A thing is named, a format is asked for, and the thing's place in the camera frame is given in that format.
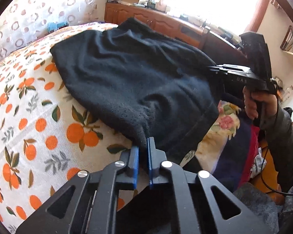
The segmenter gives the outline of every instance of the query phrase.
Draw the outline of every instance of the wooden dresser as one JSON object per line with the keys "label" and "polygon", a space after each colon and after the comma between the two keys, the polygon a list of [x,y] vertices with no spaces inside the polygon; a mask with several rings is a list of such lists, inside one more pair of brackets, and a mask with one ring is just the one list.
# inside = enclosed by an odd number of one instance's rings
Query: wooden dresser
{"label": "wooden dresser", "polygon": [[161,34],[201,49],[216,64],[249,65],[249,61],[241,51],[210,31],[208,27],[198,27],[152,9],[126,6],[119,3],[106,3],[105,22],[119,25],[130,17],[140,20]]}
{"label": "wooden dresser", "polygon": [[196,27],[152,9],[106,3],[105,22],[119,25],[130,17],[136,18],[159,33],[181,40],[199,49],[202,49],[209,32],[207,28]]}

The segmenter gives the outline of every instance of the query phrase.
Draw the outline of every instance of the cabinet door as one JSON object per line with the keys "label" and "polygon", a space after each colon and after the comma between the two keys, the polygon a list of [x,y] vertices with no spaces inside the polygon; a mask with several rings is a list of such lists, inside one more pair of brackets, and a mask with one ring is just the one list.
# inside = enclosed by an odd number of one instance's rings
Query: cabinet door
{"label": "cabinet door", "polygon": [[118,20],[117,24],[121,24],[122,22],[126,21],[130,17],[130,11],[125,9],[118,10]]}
{"label": "cabinet door", "polygon": [[113,7],[108,7],[106,5],[105,15],[104,15],[104,21],[106,23],[114,23],[114,21],[113,21],[114,14],[115,14],[115,9]]}
{"label": "cabinet door", "polygon": [[173,22],[173,20],[174,19],[170,18],[163,20],[161,18],[154,18],[150,22],[150,27],[156,32],[160,32],[161,34],[174,38],[179,24]]}
{"label": "cabinet door", "polygon": [[140,12],[140,11],[135,11],[133,13],[133,16],[134,18],[136,18],[137,20],[147,24],[147,25],[150,25],[150,14],[149,13],[145,13],[145,12]]}

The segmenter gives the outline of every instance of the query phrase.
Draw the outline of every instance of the bottle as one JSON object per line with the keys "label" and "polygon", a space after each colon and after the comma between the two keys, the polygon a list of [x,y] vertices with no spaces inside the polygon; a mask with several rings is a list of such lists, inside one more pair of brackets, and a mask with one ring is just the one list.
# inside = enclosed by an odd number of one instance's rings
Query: bottle
{"label": "bottle", "polygon": [[287,88],[284,93],[281,95],[282,102],[285,102],[290,97],[291,93],[293,91],[293,85],[291,85],[289,88]]}

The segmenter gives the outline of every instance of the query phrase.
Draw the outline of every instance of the wooden cabinet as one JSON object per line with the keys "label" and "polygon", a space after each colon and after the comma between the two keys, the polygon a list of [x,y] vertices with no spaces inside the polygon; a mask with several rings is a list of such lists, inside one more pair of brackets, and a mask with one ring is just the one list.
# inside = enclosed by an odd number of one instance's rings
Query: wooden cabinet
{"label": "wooden cabinet", "polygon": [[104,15],[105,22],[117,24],[118,21],[118,12],[116,8],[112,6],[107,6],[105,8],[105,15]]}
{"label": "wooden cabinet", "polygon": [[151,29],[172,38],[175,37],[178,26],[178,22],[173,20],[165,20],[164,16],[155,16],[155,18],[150,21]]}
{"label": "wooden cabinet", "polygon": [[162,12],[118,3],[106,3],[104,19],[107,23],[121,24],[129,17],[145,23],[161,34],[176,38],[197,48],[202,48],[208,30],[199,28]]}
{"label": "wooden cabinet", "polygon": [[122,22],[126,21],[130,17],[131,17],[131,11],[129,7],[119,9],[117,24],[120,25]]}
{"label": "wooden cabinet", "polygon": [[134,11],[133,17],[149,26],[151,22],[150,18],[152,17],[152,14],[141,12],[141,11]]}

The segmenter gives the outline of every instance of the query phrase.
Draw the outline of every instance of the black cloth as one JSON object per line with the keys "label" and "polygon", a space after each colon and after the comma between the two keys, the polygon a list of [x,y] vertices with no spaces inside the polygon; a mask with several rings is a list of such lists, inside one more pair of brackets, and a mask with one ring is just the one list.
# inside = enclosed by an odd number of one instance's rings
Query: black cloth
{"label": "black cloth", "polygon": [[218,117],[223,87],[207,69],[215,63],[133,18],[104,32],[84,31],[50,51],[80,104],[141,149],[154,137],[176,163]]}

